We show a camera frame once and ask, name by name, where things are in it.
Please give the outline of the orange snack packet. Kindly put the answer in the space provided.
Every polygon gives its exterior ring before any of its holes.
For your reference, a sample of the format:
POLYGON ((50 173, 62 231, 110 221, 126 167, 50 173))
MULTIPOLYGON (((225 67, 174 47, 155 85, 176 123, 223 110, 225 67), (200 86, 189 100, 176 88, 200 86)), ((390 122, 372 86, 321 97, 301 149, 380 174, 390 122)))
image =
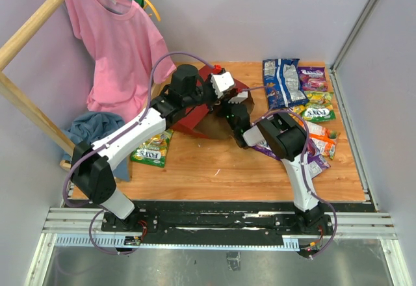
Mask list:
POLYGON ((311 156, 322 155, 323 157, 333 159, 341 133, 309 121, 305 123, 309 129, 307 152, 311 156))

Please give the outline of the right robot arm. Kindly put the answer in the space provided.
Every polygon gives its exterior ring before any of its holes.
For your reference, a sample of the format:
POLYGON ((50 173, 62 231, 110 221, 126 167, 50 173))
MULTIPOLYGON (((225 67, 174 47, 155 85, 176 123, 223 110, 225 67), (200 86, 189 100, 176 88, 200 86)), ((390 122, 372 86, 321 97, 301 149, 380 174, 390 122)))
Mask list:
POLYGON ((229 124, 237 145, 247 148, 264 141, 271 152, 283 163, 293 191, 295 228, 303 234, 320 229, 322 234, 333 234, 334 225, 325 214, 323 201, 316 195, 307 167, 309 133, 286 110, 268 112, 252 123, 243 104, 225 104, 220 109, 229 124))

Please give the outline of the purple snack packet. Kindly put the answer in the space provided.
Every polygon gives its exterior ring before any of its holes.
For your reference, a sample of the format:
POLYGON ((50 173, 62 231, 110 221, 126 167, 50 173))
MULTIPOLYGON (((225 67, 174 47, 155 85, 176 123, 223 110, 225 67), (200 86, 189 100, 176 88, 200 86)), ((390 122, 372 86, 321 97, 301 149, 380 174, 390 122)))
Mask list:
POLYGON ((280 161, 280 158, 278 156, 275 155, 275 153, 271 150, 271 148, 269 147, 269 145, 265 142, 262 141, 256 145, 254 145, 252 147, 254 150, 261 152, 262 154, 271 157, 277 161, 280 161))
POLYGON ((328 91, 325 67, 300 66, 298 67, 298 76, 303 91, 328 91))
POLYGON ((312 179, 331 168, 329 162, 311 139, 307 145, 307 167, 312 179))

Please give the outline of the blue Doritos chip bag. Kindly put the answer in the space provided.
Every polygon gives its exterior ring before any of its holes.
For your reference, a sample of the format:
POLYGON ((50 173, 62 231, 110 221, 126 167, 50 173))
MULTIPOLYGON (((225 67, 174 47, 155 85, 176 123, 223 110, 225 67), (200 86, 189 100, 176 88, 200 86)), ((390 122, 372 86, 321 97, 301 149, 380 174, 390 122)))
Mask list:
POLYGON ((298 58, 263 61, 263 83, 269 109, 285 109, 305 105, 309 101, 301 87, 298 63, 298 58))

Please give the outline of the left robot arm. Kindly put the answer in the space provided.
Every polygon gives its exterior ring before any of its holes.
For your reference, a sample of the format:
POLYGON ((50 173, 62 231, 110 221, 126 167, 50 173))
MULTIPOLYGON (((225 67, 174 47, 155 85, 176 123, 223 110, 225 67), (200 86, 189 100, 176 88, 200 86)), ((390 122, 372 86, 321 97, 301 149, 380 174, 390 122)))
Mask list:
POLYGON ((71 182, 92 203, 112 213, 123 230, 134 230, 139 224, 140 209, 116 186, 113 170, 139 145, 184 118, 189 107, 211 107, 234 86, 225 69, 203 80, 195 66, 180 65, 170 83, 137 117, 107 138, 76 145, 71 182))

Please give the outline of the green snack packet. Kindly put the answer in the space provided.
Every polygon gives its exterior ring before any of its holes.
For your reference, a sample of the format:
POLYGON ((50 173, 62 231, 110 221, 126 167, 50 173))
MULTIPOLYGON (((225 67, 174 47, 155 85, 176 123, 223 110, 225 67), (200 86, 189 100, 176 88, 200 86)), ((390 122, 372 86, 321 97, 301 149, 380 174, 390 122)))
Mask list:
POLYGON ((305 92, 308 102, 304 105, 301 116, 304 120, 314 123, 336 119, 332 104, 333 92, 305 92))
POLYGON ((164 168, 166 157, 174 131, 167 129, 139 145, 130 155, 134 163, 164 168))

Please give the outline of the red paper bag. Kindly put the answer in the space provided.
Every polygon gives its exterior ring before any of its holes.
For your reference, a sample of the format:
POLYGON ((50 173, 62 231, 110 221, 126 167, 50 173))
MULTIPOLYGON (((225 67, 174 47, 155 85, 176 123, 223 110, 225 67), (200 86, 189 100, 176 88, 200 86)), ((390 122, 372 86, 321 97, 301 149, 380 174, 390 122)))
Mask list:
MULTIPOLYGON (((219 72, 219 67, 212 69, 207 65, 198 70, 204 81, 209 78, 209 74, 219 72)), ((248 98, 242 104, 246 106, 248 113, 251 114, 254 109, 254 101, 250 91, 248 92, 248 98)), ((214 109, 214 112, 209 113, 206 105, 196 107, 188 116, 175 123, 171 129, 198 138, 226 140, 232 136, 233 132, 226 118, 218 115, 217 108, 214 109)))

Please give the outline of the yellow M&M's packet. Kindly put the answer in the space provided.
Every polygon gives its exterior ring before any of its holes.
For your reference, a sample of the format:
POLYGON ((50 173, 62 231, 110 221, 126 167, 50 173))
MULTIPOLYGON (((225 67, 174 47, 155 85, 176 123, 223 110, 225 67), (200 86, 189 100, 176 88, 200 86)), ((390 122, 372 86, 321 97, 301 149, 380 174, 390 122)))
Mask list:
POLYGON ((305 111, 306 107, 304 105, 298 105, 291 107, 290 110, 296 114, 301 115, 305 111))

